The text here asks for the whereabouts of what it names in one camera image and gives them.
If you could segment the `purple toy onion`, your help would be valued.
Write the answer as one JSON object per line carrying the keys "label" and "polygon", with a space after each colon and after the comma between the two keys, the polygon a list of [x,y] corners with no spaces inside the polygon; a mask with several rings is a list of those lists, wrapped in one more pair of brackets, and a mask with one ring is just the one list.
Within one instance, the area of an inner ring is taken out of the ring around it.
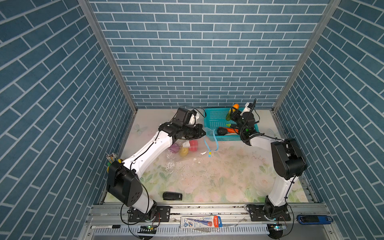
{"label": "purple toy onion", "polygon": [[170,153],[173,153],[173,154],[176,154],[180,151],[180,146],[177,144],[177,143],[174,143],[172,144],[169,148],[168,148],[168,151]]}

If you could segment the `clear zip top bag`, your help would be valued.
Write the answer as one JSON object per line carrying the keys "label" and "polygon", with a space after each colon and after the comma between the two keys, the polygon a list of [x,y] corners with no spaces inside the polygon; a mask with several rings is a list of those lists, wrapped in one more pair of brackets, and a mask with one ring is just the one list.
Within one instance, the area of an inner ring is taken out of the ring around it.
{"label": "clear zip top bag", "polygon": [[218,135],[215,130],[203,128],[206,135],[200,139],[178,140],[162,152],[147,169],[154,177],[169,179],[171,175],[181,176],[204,161],[210,160],[219,150]]}

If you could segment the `red toy pepper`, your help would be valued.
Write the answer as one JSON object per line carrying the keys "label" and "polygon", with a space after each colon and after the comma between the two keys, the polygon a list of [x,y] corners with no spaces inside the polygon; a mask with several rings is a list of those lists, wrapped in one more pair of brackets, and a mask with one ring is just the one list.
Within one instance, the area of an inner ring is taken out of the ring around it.
{"label": "red toy pepper", "polygon": [[190,140],[189,144],[190,144],[189,151],[196,152],[198,150],[199,143],[197,140]]}

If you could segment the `yellow toy potato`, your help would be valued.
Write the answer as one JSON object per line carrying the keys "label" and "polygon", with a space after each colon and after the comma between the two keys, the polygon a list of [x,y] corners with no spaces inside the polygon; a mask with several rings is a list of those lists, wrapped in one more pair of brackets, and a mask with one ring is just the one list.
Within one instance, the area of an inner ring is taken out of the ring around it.
{"label": "yellow toy potato", "polygon": [[180,148],[179,155],[184,158],[188,155],[189,153],[189,148],[182,147]]}

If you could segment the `teal plastic basket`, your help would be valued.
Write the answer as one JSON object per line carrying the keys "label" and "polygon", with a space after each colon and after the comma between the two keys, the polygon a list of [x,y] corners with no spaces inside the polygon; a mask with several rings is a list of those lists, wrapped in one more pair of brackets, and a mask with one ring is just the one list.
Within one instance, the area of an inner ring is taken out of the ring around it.
{"label": "teal plastic basket", "polygon": [[237,134],[227,134],[224,136],[219,136],[217,129],[219,127],[227,128],[227,125],[236,124],[234,121],[226,120],[226,115],[229,112],[230,108],[209,108],[205,109],[206,118],[204,119],[204,127],[208,128],[207,137],[211,140],[220,141],[240,141],[241,138]]}

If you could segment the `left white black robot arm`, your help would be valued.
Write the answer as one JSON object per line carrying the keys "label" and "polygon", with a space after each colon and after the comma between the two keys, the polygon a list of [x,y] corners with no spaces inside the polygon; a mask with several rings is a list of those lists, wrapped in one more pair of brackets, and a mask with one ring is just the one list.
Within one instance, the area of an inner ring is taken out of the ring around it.
{"label": "left white black robot arm", "polygon": [[202,124],[178,126],[166,122],[159,126],[154,137],[131,157],[111,163],[108,170],[107,192],[126,207],[140,211],[146,219],[156,215],[157,203],[140,178],[153,161],[177,140],[196,140],[206,135]]}

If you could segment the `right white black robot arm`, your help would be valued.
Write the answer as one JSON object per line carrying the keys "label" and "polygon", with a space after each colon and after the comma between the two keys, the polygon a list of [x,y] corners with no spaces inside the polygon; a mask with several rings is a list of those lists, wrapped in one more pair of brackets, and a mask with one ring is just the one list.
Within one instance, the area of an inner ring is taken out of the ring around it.
{"label": "right white black robot arm", "polygon": [[235,122],[235,133],[243,143],[272,153],[273,167],[278,176],[265,199],[263,211],[268,220],[279,218],[288,211],[287,200],[296,178],[307,169],[302,150],[295,139],[281,140],[256,131],[257,122],[250,107],[242,111],[231,107],[226,119]]}

